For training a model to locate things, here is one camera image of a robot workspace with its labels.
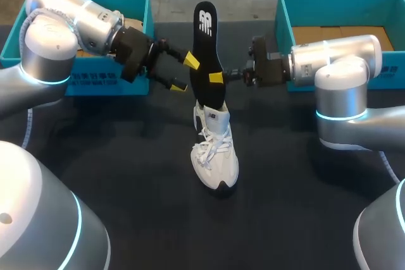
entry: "shoe insole logo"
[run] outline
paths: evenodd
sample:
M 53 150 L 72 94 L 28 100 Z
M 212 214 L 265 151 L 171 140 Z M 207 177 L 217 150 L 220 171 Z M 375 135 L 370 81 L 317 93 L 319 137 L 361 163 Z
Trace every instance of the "shoe insole logo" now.
M 211 27 L 212 27 L 212 17 L 208 12 L 200 10 L 200 30 L 205 34 L 212 36 Z

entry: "shoelace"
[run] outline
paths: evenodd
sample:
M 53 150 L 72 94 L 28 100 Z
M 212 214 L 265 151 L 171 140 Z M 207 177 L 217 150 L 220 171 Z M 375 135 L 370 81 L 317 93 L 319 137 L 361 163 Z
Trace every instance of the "shoelace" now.
M 195 144 L 193 148 L 197 148 L 197 160 L 203 166 L 211 169 L 209 161 L 212 160 L 216 153 L 228 152 L 232 143 L 232 137 L 229 135 L 228 128 L 223 135 L 217 135 L 207 128 L 202 128 L 199 135 L 204 136 L 205 141 L 200 144 Z

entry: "cardboard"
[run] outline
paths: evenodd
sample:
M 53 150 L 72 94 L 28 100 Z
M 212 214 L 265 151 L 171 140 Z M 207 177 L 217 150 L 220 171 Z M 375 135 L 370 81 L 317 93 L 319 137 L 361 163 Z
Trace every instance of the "cardboard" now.
M 124 25 L 125 27 L 133 27 L 136 28 L 139 31 L 143 31 L 144 29 L 144 23 L 141 22 L 140 20 L 136 19 L 130 19 L 126 18 L 124 19 Z M 80 47 L 77 50 L 76 57 L 97 57 L 96 55 L 89 54 L 85 51 L 83 51 Z
M 292 33 L 296 44 L 309 44 L 322 39 L 321 27 L 293 27 Z
M 321 40 L 359 35 L 374 35 L 383 51 L 394 51 L 383 27 L 292 27 L 296 44 L 309 44 Z

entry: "shoe tongue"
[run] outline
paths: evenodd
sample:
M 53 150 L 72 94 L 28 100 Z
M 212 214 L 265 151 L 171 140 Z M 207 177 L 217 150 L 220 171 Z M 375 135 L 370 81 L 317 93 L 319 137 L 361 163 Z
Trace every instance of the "shoe tongue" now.
M 204 106 L 205 124 L 209 131 L 222 135 L 228 128 L 229 112 L 218 111 Z

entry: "glowing blue ring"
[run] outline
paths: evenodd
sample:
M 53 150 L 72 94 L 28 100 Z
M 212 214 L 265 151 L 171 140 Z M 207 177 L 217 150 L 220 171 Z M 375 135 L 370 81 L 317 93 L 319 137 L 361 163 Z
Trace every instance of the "glowing blue ring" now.
M 320 114 L 318 111 L 316 111 L 316 115 L 318 115 L 320 118 L 323 118 L 324 120 L 335 120 L 335 121 L 345 121 L 345 120 L 355 120 L 356 118 L 362 117 L 364 114 L 367 113 L 367 109 L 363 113 L 354 115 L 354 116 L 349 116 L 349 117 L 329 117 Z
M 402 215 L 402 210 L 401 210 L 401 202 L 399 201 L 399 196 L 401 194 L 401 188 L 402 185 L 404 184 L 403 180 L 398 188 L 397 188 L 397 193 L 396 193 L 396 197 L 395 197 L 395 202 L 396 202 L 396 208 L 397 208 L 397 214 L 398 214 L 398 219 L 399 219 L 399 223 L 401 224 L 402 230 L 405 233 L 405 220 L 404 220 L 404 216 Z
M 80 232 L 82 231 L 82 210 L 80 208 L 80 204 L 78 203 L 78 200 L 77 200 L 75 194 L 73 194 L 73 197 L 76 200 L 77 212 L 78 212 L 77 231 L 76 231 L 75 239 L 73 240 L 73 243 L 72 243 L 72 247 L 70 248 L 68 255 L 66 255 L 65 260 L 62 262 L 62 265 L 60 265 L 58 270 L 64 270 L 64 268 L 66 267 L 66 265 L 72 258 L 72 255 L 77 247 L 78 238 L 80 237 Z
M 37 82 L 37 83 L 41 83 L 41 84 L 43 84 L 43 85 L 61 85 L 62 83 L 67 82 L 67 81 L 69 80 L 69 78 L 70 78 L 70 75 L 69 75 L 68 78 L 66 78 L 66 79 L 64 79 L 64 80 L 61 80 L 60 82 L 45 82 L 45 81 L 43 81 L 43 80 L 36 79 L 35 77 L 32 77 L 31 75 L 29 75 L 29 74 L 24 70 L 24 68 L 23 68 L 22 65 L 21 65 L 21 70 L 22 70 L 22 72 L 24 73 L 24 75 L 25 75 L 27 78 L 29 78 L 30 80 L 33 80 L 33 81 L 35 81 L 35 82 Z

